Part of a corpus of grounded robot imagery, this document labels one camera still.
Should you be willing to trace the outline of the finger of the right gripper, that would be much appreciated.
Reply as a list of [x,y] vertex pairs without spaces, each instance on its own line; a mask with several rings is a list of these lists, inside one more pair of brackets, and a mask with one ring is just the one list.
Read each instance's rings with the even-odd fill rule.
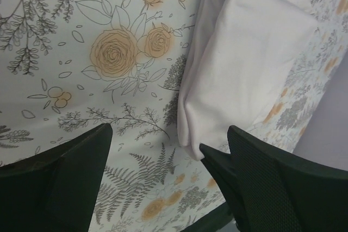
[[231,155],[200,144],[201,160],[220,188],[232,214],[239,214],[239,188]]

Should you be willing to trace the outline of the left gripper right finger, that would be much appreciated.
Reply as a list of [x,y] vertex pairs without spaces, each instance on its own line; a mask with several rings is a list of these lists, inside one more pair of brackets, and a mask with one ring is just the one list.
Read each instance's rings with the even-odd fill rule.
[[227,133],[249,231],[347,231],[347,171]]

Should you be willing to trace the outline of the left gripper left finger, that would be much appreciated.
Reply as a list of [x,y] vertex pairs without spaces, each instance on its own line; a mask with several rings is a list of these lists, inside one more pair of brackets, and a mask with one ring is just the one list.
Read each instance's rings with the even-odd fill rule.
[[1,167],[1,231],[88,231],[112,137],[100,124]]

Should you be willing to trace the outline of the white t shirt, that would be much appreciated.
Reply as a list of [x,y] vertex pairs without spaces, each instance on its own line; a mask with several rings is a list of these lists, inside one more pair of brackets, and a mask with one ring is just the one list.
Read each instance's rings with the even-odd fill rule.
[[181,146],[218,148],[262,122],[317,27],[310,0],[201,0],[178,96]]

